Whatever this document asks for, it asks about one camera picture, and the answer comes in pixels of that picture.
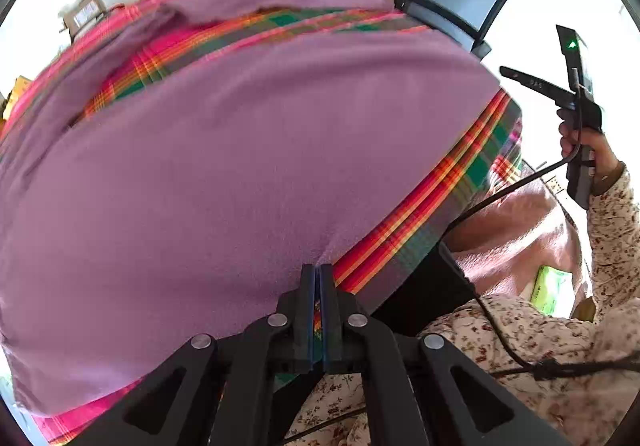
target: triangular cutout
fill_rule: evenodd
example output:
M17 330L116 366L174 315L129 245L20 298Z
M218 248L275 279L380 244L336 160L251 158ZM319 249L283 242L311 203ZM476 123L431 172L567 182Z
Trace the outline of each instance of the triangular cutout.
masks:
M513 410L476 381L464 368L452 366L451 376L480 433L489 433L514 418Z
M125 414L124 421L151 435L159 434L186 372L186 368L176 368Z

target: silver screw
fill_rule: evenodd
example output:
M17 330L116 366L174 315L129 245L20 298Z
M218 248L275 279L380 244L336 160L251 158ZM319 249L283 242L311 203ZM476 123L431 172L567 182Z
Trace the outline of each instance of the silver screw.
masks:
M208 334L198 334L191 338L191 346L194 349L206 349L211 344L211 336Z
M284 314L276 312L267 318L267 322L272 327L284 327L287 324L287 317Z
M367 324L367 317L364 314L354 313L347 319L352 327L364 327Z
M444 347L444 338L439 334L427 334L424 337L424 345L428 349L442 349Z

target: green package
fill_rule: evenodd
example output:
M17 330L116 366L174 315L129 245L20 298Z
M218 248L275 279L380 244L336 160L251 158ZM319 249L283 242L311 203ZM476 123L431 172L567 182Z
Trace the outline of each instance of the green package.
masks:
M573 275L550 266L538 270L531 302L542 314L568 317L574 304Z

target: power outlet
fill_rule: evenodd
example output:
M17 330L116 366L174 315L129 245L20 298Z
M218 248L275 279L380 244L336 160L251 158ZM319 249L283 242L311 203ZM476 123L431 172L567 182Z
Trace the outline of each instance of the power outlet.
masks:
M546 187L548 187L549 190L551 190L551 193L553 195L558 195L560 192L562 192L562 190L564 190L564 188L560 186L560 183L558 182L558 178L556 178L556 176L553 176L548 181L545 181L545 184L546 184Z

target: person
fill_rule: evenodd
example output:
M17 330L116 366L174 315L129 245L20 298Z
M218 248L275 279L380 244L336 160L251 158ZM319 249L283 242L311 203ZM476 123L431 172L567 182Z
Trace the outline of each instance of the person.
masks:
M576 144L568 113L559 111L562 156ZM588 210L593 249L593 322L550 317L529 301L505 295L483 296L514 351L527 362L555 358L559 363L609 361L640 350L640 222L629 172L603 134L590 129L581 141L594 151L595 176ZM518 365L498 341L477 302L437 318L423 334L439 333L487 372ZM499 378L529 409L576 446L601 446L613 434L638 395L640 374L604 370L579 378L536 381L531 374ZM324 376L296 416L288 436L365 404L359 374ZM367 415L292 442L296 446L366 446Z

